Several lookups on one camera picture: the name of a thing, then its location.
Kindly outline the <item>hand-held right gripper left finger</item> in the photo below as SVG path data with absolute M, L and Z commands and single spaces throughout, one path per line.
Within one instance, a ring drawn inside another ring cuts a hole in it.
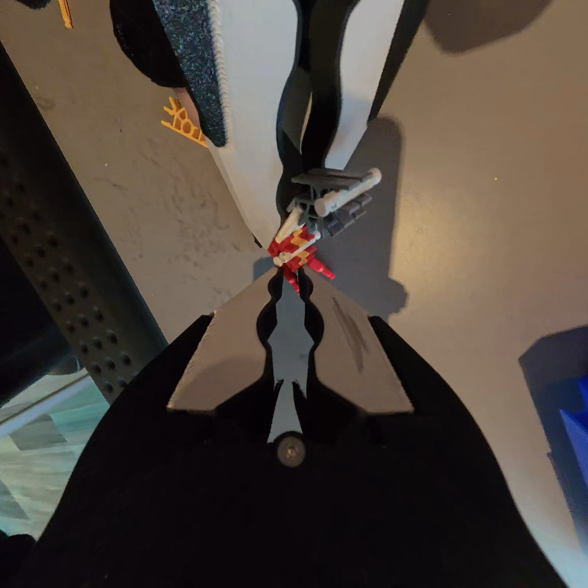
M 269 337 L 281 296 L 282 272 L 272 268 L 213 313 L 168 410 L 214 412 L 252 386 L 274 389 Z

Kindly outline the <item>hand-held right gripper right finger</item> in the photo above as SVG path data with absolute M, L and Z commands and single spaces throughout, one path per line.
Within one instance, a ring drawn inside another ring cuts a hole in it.
M 317 273 L 301 272 L 299 289 L 318 383 L 368 415 L 412 413 L 367 311 Z

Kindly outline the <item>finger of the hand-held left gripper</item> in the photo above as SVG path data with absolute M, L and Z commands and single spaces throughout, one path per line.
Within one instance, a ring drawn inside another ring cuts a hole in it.
M 345 168 L 367 128 L 404 1 L 315 1 L 307 29 L 312 104 L 305 170 Z
M 246 226 L 270 244 L 281 226 L 277 126 L 298 59 L 298 1 L 210 1 L 226 144 L 208 146 Z

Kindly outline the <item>small toy building assembly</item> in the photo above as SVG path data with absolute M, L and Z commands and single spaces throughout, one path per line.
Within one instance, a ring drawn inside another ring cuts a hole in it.
M 312 269 L 328 279 L 335 274 L 316 256 L 316 244 L 340 234 L 366 213 L 369 191 L 382 180 L 378 168 L 363 174 L 315 168 L 286 183 L 282 223 L 268 246 L 274 264 L 288 265 L 297 277 Z

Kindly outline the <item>blue plastic bin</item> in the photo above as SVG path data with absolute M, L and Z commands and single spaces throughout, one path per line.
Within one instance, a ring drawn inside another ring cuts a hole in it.
M 587 376 L 550 386 L 546 407 L 550 458 L 587 553 Z

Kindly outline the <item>person's left hand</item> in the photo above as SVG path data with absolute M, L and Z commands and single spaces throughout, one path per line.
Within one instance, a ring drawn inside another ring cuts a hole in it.
M 191 123 L 198 128 L 202 128 L 199 119 L 198 109 L 193 103 L 188 90 L 186 88 L 175 88 L 174 92 L 177 96 L 177 99 L 180 101 L 182 107 L 186 110 L 187 117 L 189 118 Z

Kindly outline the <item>yellow fan connector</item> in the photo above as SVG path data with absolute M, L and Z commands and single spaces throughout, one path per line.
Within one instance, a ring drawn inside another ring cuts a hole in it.
M 181 136 L 207 148 L 206 137 L 202 132 L 202 129 L 189 118 L 187 110 L 181 102 L 172 96 L 170 96 L 168 100 L 169 105 L 164 107 L 164 111 L 169 120 L 162 120 L 161 124 L 168 129 L 174 130 Z

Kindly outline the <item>black perforated pad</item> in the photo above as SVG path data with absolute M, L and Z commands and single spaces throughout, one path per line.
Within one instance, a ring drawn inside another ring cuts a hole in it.
M 166 339 L 4 46 L 1 238 L 113 403 Z

